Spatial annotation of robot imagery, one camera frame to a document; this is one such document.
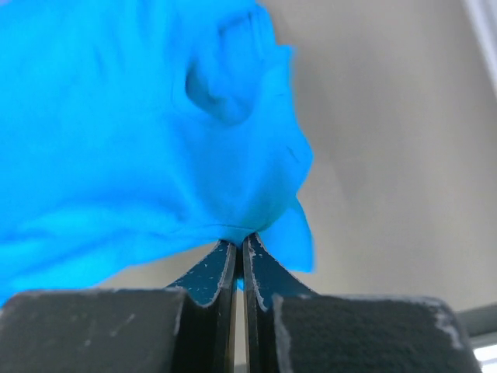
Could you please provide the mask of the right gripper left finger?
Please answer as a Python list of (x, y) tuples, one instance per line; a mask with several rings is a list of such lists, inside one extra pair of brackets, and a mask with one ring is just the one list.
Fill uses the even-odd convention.
[(26, 291), (1, 309), (3, 372), (231, 372), (237, 249), (162, 289)]

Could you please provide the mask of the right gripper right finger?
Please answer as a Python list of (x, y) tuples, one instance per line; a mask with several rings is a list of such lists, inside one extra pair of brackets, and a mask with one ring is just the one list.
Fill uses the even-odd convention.
[(258, 235), (242, 249), (250, 372), (478, 372), (467, 333), (427, 297), (320, 295)]

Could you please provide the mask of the bright blue t-shirt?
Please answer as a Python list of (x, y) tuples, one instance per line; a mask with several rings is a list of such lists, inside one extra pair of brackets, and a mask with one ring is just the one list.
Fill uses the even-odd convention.
[(3, 1), (2, 300), (252, 233), (311, 271), (292, 54), (255, 1)]

